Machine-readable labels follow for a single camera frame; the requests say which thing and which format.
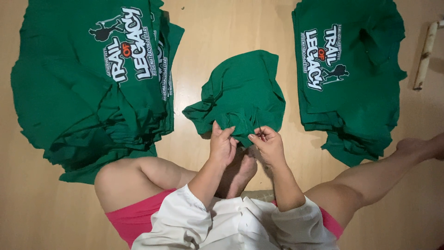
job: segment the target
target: pink shorts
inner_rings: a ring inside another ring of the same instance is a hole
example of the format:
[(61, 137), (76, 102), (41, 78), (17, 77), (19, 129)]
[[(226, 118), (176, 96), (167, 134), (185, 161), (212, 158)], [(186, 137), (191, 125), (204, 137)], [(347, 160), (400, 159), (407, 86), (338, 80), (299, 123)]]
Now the pink shorts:
[[(133, 205), (121, 208), (116, 211), (105, 213), (108, 220), (119, 233), (120, 237), (128, 243), (131, 248), (134, 240), (142, 233), (151, 232), (153, 226), (151, 224), (151, 215), (159, 211), (165, 197), (176, 189), (165, 190), (153, 197), (137, 202)], [(324, 226), (336, 236), (336, 239), (344, 232), (339, 223), (321, 207), (322, 220)]]

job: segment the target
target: white shirt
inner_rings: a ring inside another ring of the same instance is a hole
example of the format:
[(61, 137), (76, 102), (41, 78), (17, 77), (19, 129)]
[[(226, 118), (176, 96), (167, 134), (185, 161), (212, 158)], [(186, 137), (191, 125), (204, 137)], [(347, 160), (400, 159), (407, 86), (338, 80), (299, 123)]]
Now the white shirt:
[(287, 212), (260, 200), (214, 198), (208, 210), (188, 189), (169, 194), (151, 217), (153, 229), (131, 250), (339, 250), (319, 207)]

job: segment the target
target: wooden floor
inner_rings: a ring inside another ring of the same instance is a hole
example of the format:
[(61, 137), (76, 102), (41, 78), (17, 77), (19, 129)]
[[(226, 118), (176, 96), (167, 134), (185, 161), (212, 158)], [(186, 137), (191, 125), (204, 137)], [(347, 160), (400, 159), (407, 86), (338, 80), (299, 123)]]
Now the wooden floor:
[[(406, 36), (399, 60), (409, 77), (400, 83), (401, 116), (394, 142), (427, 139), (444, 131), (444, 30), (438, 31), (424, 90), (411, 90), (427, 25), (442, 18), (443, 0), (396, 0)], [(296, 0), (166, 0), (170, 20), (185, 28), (174, 60), (175, 131), (157, 149), (160, 157), (198, 170), (209, 141), (181, 111), (200, 100), (200, 88), (223, 60), (264, 49), (279, 55), (277, 81), (287, 101), (281, 133), (285, 154), (305, 191), (347, 169), (321, 150), (323, 132), (300, 124), (291, 11)], [(26, 0), (0, 0), (0, 249), (124, 250), (126, 244), (103, 214), (93, 186), (58, 181), (62, 173), (20, 134), (9, 74), (19, 54)], [(248, 190), (271, 188), (262, 170)], [(444, 243), (444, 163), (412, 170), (381, 202), (359, 211), (339, 241), (343, 250), (434, 250)]]

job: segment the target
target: hand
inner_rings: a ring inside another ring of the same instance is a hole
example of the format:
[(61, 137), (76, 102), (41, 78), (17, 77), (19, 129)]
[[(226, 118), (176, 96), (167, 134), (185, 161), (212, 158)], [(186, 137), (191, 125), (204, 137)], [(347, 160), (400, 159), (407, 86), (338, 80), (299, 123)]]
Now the hand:
[(286, 165), (284, 144), (282, 143), (281, 135), (268, 126), (254, 130), (256, 134), (261, 131), (265, 135), (265, 141), (262, 141), (262, 139), (255, 134), (250, 134), (248, 138), (259, 149), (265, 163), (270, 167)]
[(214, 121), (213, 132), (210, 141), (210, 158), (215, 164), (221, 164), (222, 168), (226, 168), (234, 159), (236, 148), (239, 141), (232, 138), (234, 126), (222, 130), (219, 124)]

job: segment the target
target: t-shirt sleeve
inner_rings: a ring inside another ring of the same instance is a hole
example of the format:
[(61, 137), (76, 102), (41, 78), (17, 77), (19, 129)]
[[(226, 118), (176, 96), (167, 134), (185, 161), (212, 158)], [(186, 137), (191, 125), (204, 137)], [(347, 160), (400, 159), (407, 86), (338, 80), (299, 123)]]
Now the t-shirt sleeve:
[(152, 231), (137, 237), (132, 250), (194, 250), (212, 225), (210, 213), (188, 185), (169, 194), (151, 221)]
[(304, 205), (271, 215), (276, 224), (277, 242), (282, 249), (338, 250), (336, 237), (322, 223), (319, 207), (306, 197)]

